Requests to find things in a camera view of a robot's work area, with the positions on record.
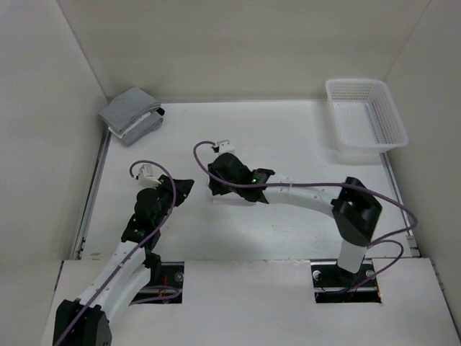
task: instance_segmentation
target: screw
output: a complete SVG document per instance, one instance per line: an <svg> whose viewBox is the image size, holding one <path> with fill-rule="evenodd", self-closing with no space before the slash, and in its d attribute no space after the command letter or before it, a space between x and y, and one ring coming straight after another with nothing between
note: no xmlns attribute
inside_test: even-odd
<svg viewBox="0 0 461 346"><path fill-rule="evenodd" d="M321 271L320 270L314 270L312 273L312 278L314 281L318 281L320 279Z"/></svg>
<svg viewBox="0 0 461 346"><path fill-rule="evenodd" d="M184 280L184 274L182 272L177 272L176 274L174 274L174 280L177 283L181 283Z"/></svg>

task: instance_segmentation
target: white basket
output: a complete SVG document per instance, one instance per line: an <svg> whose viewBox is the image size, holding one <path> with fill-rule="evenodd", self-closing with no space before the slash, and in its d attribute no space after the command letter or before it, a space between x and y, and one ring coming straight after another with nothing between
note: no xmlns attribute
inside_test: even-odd
<svg viewBox="0 0 461 346"><path fill-rule="evenodd" d="M405 127L383 81L330 79L326 93L340 151L384 153L408 144Z"/></svg>

